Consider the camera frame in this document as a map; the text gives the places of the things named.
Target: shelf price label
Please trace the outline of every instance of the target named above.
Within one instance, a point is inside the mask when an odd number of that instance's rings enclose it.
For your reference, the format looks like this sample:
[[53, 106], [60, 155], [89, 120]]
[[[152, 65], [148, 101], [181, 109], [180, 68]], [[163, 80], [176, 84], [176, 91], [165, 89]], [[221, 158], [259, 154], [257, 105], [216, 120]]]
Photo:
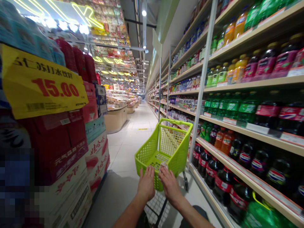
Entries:
[[81, 76], [2, 44], [2, 87], [15, 119], [71, 111], [89, 103]]

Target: shelf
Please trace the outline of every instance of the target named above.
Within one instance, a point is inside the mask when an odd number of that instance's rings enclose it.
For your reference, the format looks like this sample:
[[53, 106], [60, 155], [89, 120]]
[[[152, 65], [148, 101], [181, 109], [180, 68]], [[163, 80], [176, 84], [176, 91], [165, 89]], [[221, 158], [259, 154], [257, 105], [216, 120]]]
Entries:
[[229, 168], [235, 175], [241, 178], [248, 186], [268, 201], [280, 213], [299, 227], [303, 227], [304, 218], [301, 217], [301, 208], [286, 198], [282, 193], [265, 183], [263, 180], [246, 170], [236, 161], [216, 149], [213, 145], [198, 137], [196, 141], [207, 149], [213, 156]]
[[175, 108], [175, 109], [177, 109], [177, 110], [183, 111], [183, 112], [185, 112], [185, 113], [188, 113], [188, 114], [190, 114], [190, 115], [192, 115], [192, 116], [195, 116], [195, 115], [196, 115], [195, 112], [188, 111], [187, 109], [180, 108], [179, 106], [172, 105], [172, 104], [169, 104], [169, 106], [172, 107], [172, 108]]
[[270, 87], [270, 86], [283, 86], [283, 85], [292, 85], [297, 83], [304, 83], [304, 75], [293, 76], [293, 77], [284, 77], [276, 79], [267, 79], [262, 81], [238, 83], [234, 85], [227, 85], [214, 88], [206, 88], [204, 92], [215, 92], [215, 91], [224, 91], [224, 90], [236, 90], [236, 89], [250, 89], [257, 87]]
[[278, 37], [278, 35], [286, 34], [287, 30], [301, 26], [303, 24], [303, 11], [304, 1], [300, 1], [285, 11], [282, 9], [276, 12], [255, 28], [245, 32], [236, 40], [233, 40], [229, 45], [214, 52], [209, 58], [209, 62], [216, 64], [238, 57], [249, 49], [253, 50], [256, 47], [261, 47], [261, 45], [266, 46], [269, 41]]
[[242, 127], [235, 126], [235, 125], [232, 125], [232, 124], [229, 124], [229, 123], [225, 123], [223, 121], [213, 119], [213, 118], [209, 118], [209, 117], [206, 117], [206, 116], [203, 116], [203, 115], [200, 115], [199, 118], [203, 119], [203, 120], [206, 120], [206, 121], [209, 121], [209, 122], [212, 122], [212, 123], [217, 124], [219, 126], [228, 128], [230, 130], [236, 131], [238, 133], [249, 136], [251, 138], [260, 140], [262, 142], [268, 143], [270, 145], [279, 147], [281, 149], [290, 151], [294, 154], [304, 156], [304, 147], [302, 147], [302, 146], [297, 146], [295, 144], [280, 140], [279, 138], [274, 138], [274, 137], [271, 137], [269, 135], [264, 135], [264, 134], [261, 134], [261, 133], [255, 132], [255, 131], [248, 130], [246, 128], [242, 128]]
[[196, 28], [200, 25], [204, 17], [207, 17], [207, 15], [211, 11], [211, 3], [212, 0], [207, 0], [205, 5], [203, 5], [202, 9], [197, 14], [196, 18], [193, 20], [192, 24], [188, 28], [187, 32], [184, 34], [174, 51], [172, 52], [172, 56], [176, 55], [180, 49], [184, 46], [184, 44], [190, 39], [190, 37], [195, 32]]

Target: green soda bottle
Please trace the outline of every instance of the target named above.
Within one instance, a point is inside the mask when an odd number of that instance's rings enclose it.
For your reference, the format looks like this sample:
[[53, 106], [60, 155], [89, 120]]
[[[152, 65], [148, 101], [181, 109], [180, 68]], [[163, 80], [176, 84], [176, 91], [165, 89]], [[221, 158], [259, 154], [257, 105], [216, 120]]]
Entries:
[[213, 71], [215, 70], [215, 68], [211, 68], [209, 74], [207, 75], [207, 84], [206, 84], [206, 88], [210, 88], [211, 87], [211, 83], [212, 83], [212, 78], [213, 78]]
[[246, 127], [247, 123], [252, 124], [254, 122], [258, 104], [259, 101], [256, 91], [251, 91], [249, 96], [241, 102], [237, 120], [242, 121], [242, 127]]
[[209, 97], [207, 98], [205, 102], [205, 107], [204, 107], [204, 112], [210, 113], [210, 107], [211, 107], [211, 102], [213, 101], [213, 93], [209, 94]]
[[216, 115], [218, 112], [218, 108], [219, 108], [219, 102], [221, 100], [221, 94], [217, 93], [215, 95], [215, 98], [213, 99], [213, 101], [211, 102], [211, 106], [210, 106], [210, 113], [213, 115]]
[[238, 116], [238, 110], [240, 108], [241, 104], [241, 93], [236, 92], [231, 100], [229, 100], [227, 104], [227, 110], [225, 113], [225, 117], [230, 119], [237, 119]]
[[228, 101], [230, 100], [230, 93], [227, 92], [224, 96], [224, 98], [219, 102], [219, 108], [217, 112], [217, 116], [224, 117], [226, 110], [227, 110], [227, 105]]

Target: shopping cart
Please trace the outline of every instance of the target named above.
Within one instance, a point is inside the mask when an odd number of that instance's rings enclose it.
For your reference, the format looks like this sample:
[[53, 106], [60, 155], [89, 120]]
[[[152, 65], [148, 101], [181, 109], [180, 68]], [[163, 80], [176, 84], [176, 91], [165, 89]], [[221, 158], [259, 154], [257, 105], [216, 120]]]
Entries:
[[[177, 129], [174, 127], [166, 126], [163, 122], [169, 122], [171, 124], [187, 125], [188, 130]], [[152, 165], [155, 170], [154, 175], [154, 188], [157, 191], [163, 191], [163, 185], [158, 177], [159, 168], [161, 163], [165, 162], [169, 170], [172, 170], [175, 177], [181, 172], [184, 175], [185, 189], [188, 191], [188, 180], [185, 174], [185, 167], [187, 162], [188, 146], [190, 140], [190, 133], [192, 131], [193, 124], [172, 120], [172, 119], [160, 119], [156, 125], [151, 137], [142, 145], [142, 147], [135, 154], [135, 164], [137, 174], [140, 175], [141, 168], [143, 173], [147, 167]], [[157, 214], [149, 205], [147, 205], [153, 213], [158, 217], [156, 226], [158, 226], [162, 213], [166, 207], [167, 199], [162, 206], [160, 214]]]

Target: white tile floor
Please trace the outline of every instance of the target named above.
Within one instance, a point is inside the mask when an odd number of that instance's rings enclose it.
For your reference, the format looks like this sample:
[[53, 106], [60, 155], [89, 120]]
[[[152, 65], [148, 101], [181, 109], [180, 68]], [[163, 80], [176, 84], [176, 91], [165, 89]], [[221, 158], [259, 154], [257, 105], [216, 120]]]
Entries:
[[[148, 140], [154, 131], [157, 119], [143, 101], [135, 112], [128, 114], [128, 121], [117, 133], [108, 135], [109, 153], [111, 163], [108, 168], [108, 176], [92, 207], [84, 225], [91, 227], [112, 227], [121, 213], [132, 201], [137, 192], [139, 177], [136, 173], [134, 155], [142, 144]], [[192, 205], [199, 205], [208, 214], [210, 222], [221, 228], [221, 224], [212, 211], [209, 203], [203, 196], [192, 175], [186, 171], [189, 181], [189, 192], [184, 190], [182, 173], [178, 182], [182, 193]], [[157, 192], [148, 203], [156, 212], [160, 212], [165, 196]], [[146, 207], [150, 222], [156, 222], [157, 217]], [[163, 213], [160, 227], [179, 227], [182, 216], [169, 203]]]

